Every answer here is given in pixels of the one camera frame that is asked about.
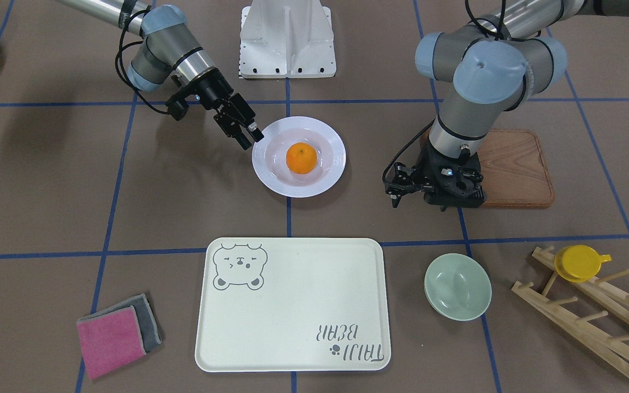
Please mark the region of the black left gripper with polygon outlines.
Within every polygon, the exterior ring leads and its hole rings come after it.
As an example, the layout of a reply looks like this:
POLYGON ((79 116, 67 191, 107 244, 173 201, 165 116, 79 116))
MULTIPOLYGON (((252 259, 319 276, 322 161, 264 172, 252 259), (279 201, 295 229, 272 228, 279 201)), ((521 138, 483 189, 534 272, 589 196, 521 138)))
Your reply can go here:
MULTIPOLYGON (((478 208, 485 202, 484 179, 478 154, 449 158, 437 152, 428 140, 422 144, 416 163, 416 180, 421 182, 424 201, 443 207, 478 208)), ((394 209, 400 203, 400 190, 391 189, 394 209)))

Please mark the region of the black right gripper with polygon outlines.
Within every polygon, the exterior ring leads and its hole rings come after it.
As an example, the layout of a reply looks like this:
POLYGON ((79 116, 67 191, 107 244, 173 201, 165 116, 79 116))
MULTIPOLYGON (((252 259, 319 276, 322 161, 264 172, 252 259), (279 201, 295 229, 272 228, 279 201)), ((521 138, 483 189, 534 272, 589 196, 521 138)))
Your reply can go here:
POLYGON ((241 94, 235 93, 232 87, 219 70, 208 70, 185 85, 181 85, 177 75, 173 80, 179 86, 178 92, 173 94, 166 102, 167 112, 175 120, 183 119, 189 105, 187 98, 197 96, 205 110, 215 110, 213 119, 228 137, 234 137, 243 150, 252 146, 243 131, 246 131, 254 142, 264 138, 257 123, 255 112, 241 94))

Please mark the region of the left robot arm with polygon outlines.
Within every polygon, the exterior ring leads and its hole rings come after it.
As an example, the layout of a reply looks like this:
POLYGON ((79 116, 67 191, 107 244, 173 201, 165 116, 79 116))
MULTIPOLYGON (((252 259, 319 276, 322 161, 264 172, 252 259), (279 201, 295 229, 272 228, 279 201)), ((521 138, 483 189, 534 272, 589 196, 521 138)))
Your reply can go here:
POLYGON ((382 174, 396 208, 403 196, 423 192, 427 204, 477 208, 486 201, 478 150, 499 114, 543 92, 566 72, 568 55, 540 32, 575 15, 629 17, 629 1, 503 1, 452 32, 429 33, 415 55, 418 72, 452 83, 437 115, 418 136, 414 166, 394 158, 382 174))

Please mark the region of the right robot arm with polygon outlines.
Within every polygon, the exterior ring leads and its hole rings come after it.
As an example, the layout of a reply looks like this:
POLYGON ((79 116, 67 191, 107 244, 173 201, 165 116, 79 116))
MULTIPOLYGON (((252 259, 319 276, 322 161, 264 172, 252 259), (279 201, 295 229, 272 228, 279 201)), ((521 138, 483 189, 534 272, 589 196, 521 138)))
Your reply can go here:
POLYGON ((177 121, 195 96, 225 135, 246 150, 264 138, 254 110, 235 93, 174 5, 152 7, 140 1, 65 1, 63 5, 120 28, 115 69, 125 85, 140 94, 155 91, 170 78, 178 90, 162 114, 177 121))

